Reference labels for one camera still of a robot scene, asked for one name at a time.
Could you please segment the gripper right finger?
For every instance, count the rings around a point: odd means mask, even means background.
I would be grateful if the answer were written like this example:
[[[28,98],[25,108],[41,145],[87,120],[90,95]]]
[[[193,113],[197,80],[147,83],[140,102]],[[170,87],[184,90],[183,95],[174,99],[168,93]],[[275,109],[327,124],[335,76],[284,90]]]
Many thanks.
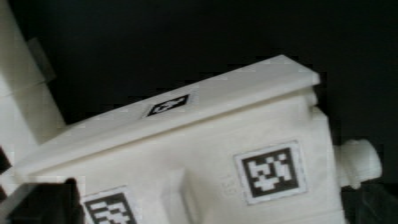
[[[398,224],[398,184],[364,184],[343,188],[348,224]]]

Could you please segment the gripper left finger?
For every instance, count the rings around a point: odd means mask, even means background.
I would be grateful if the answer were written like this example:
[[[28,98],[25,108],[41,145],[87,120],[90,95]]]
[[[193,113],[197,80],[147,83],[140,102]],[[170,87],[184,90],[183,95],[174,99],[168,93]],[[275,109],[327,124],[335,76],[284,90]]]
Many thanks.
[[[25,183],[0,199],[0,224],[83,224],[76,180]]]

